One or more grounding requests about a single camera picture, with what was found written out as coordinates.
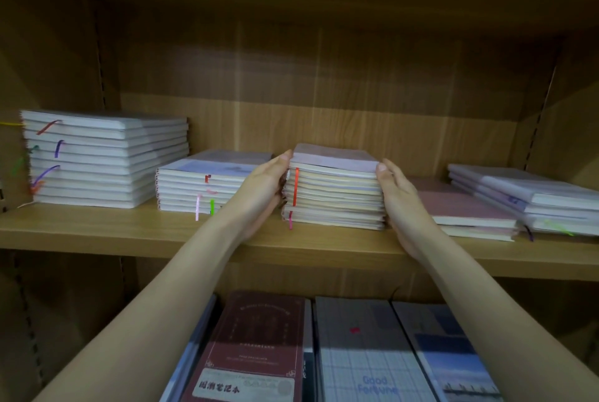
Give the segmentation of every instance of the label with chinese characters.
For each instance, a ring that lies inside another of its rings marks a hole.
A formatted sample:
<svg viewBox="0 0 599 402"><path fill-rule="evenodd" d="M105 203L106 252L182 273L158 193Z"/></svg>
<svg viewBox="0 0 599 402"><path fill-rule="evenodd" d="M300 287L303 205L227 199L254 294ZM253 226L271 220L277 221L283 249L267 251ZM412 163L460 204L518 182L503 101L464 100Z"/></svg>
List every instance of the label with chinese characters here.
<svg viewBox="0 0 599 402"><path fill-rule="evenodd" d="M226 402L293 402L295 380L204 368L192 395Z"/></svg>

